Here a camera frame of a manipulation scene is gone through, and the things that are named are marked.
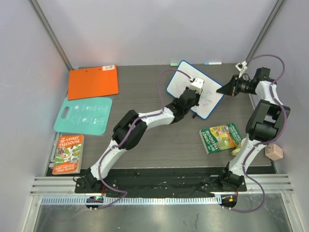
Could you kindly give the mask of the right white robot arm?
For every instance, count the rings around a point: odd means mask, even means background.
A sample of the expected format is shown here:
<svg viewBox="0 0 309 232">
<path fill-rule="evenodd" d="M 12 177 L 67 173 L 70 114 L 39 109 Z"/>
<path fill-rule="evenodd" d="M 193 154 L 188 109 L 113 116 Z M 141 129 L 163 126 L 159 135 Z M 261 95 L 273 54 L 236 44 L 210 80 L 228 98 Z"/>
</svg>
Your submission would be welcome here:
<svg viewBox="0 0 309 232">
<path fill-rule="evenodd" d="M 282 134 L 291 109 L 284 106 L 276 93 L 277 81 L 269 77 L 270 69 L 258 68 L 253 79 L 244 80 L 235 74 L 218 93 L 236 96 L 257 95 L 260 99 L 246 125 L 246 139 L 237 155 L 218 176 L 216 183 L 224 191 L 233 191 L 244 184 L 246 171 L 258 153 Z"/>
</svg>

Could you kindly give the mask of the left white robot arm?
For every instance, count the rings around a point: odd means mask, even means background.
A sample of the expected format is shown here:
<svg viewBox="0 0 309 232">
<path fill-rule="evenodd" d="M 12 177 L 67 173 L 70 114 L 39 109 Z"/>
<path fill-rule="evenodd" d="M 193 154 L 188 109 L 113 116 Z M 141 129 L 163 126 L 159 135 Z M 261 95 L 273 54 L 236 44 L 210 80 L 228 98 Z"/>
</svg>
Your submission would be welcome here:
<svg viewBox="0 0 309 232">
<path fill-rule="evenodd" d="M 93 193 L 99 192 L 103 186 L 102 179 L 121 155 L 133 149 L 147 130 L 182 120 L 192 107 L 199 105 L 201 93 L 202 89 L 186 87 L 180 97 L 158 111 L 139 114 L 135 110 L 128 111 L 114 127 L 107 149 L 78 180 L 79 185 Z"/>
</svg>

